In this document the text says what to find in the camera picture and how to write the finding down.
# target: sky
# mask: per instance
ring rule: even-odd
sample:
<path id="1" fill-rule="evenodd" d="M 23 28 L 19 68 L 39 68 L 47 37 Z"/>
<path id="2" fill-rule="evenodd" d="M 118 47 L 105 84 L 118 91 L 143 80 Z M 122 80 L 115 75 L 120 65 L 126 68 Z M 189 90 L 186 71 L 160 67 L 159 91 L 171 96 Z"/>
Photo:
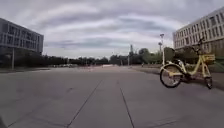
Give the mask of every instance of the sky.
<path id="1" fill-rule="evenodd" d="M 127 55 L 173 47 L 172 33 L 224 6 L 224 0 L 0 0 L 0 17 L 44 35 L 43 54 Z"/>

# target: curb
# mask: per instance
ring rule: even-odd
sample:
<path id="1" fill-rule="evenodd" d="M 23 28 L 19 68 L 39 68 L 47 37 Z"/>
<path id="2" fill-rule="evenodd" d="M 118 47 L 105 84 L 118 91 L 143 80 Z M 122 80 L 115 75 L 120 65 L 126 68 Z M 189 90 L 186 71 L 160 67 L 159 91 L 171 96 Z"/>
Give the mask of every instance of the curb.
<path id="1" fill-rule="evenodd" d="M 30 69 L 30 70 L 0 71 L 0 74 L 17 73 L 17 72 L 32 72 L 32 71 L 41 71 L 41 70 L 50 70 L 50 69 Z"/>

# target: bicycle front wheel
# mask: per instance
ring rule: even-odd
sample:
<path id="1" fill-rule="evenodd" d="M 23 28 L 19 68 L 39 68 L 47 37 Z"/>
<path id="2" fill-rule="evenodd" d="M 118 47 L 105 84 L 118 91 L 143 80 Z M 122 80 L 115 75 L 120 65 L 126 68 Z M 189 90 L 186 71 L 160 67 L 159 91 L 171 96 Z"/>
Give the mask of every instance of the bicycle front wheel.
<path id="1" fill-rule="evenodd" d="M 176 88 L 180 85 L 183 74 L 177 65 L 166 65 L 160 71 L 160 81 L 167 88 Z"/>

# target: white building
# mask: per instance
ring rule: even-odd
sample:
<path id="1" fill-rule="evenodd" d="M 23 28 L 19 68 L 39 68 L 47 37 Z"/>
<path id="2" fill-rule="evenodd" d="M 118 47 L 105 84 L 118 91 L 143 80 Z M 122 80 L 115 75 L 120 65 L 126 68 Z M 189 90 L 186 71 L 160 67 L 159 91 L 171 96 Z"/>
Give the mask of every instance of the white building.
<path id="1" fill-rule="evenodd" d="M 201 37 L 205 51 L 224 55 L 224 7 L 174 32 L 174 48 L 196 45 Z"/>

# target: bicycle frame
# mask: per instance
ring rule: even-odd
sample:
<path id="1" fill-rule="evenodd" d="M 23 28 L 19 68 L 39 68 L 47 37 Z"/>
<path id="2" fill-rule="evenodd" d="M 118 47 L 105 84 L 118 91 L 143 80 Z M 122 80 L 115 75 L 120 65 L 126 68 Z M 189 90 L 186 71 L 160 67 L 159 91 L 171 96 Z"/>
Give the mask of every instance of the bicycle frame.
<path id="1" fill-rule="evenodd" d="M 181 68 L 183 69 L 184 73 L 189 73 L 190 75 L 195 75 L 197 73 L 200 65 L 201 65 L 201 68 L 202 68 L 203 77 L 211 77 L 208 66 L 207 66 L 207 64 L 205 64 L 205 60 L 204 60 L 203 55 L 199 55 L 198 62 L 197 62 L 196 66 L 195 66 L 195 68 L 192 72 L 187 72 L 184 65 L 182 65 Z"/>
<path id="2" fill-rule="evenodd" d="M 174 64 L 174 63 L 170 63 L 171 65 L 176 65 L 178 67 L 180 67 L 180 69 L 182 70 L 182 73 L 175 73 L 175 72 L 170 72 L 168 70 L 166 70 L 164 68 L 164 66 L 161 68 L 161 69 L 164 69 L 166 70 L 166 72 L 169 72 L 169 75 L 170 76 L 175 76 L 175 75 L 182 75 L 182 74 L 190 74 L 190 75 L 195 75 L 200 67 L 200 65 L 202 66 L 202 75 L 203 77 L 211 77 L 211 74 L 210 74 L 210 71 L 208 69 L 208 66 L 207 64 L 205 64 L 204 62 L 204 57 L 203 55 L 199 55 L 199 58 L 198 58 L 198 62 L 194 68 L 194 70 L 192 72 L 188 72 L 184 66 L 184 64 L 181 64 L 181 65 L 177 65 L 177 64 Z"/>

